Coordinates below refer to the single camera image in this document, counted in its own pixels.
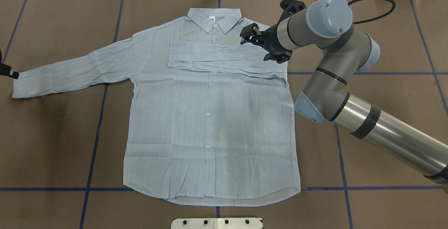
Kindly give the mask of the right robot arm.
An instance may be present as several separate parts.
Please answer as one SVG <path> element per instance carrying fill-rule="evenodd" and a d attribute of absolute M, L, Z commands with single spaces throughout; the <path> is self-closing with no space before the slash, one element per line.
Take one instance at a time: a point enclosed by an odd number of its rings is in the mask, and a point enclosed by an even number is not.
<path fill-rule="evenodd" d="M 323 58 L 294 109 L 314 123 L 333 122 L 357 139 L 370 141 L 442 186 L 447 192 L 447 145 L 346 90 L 356 72 L 379 59 L 379 44 L 357 25 L 382 19 L 395 10 L 394 0 L 282 0 L 279 21 L 261 31 L 252 23 L 240 32 L 241 44 L 267 51 L 264 61 L 290 60 L 293 50 L 311 44 Z"/>

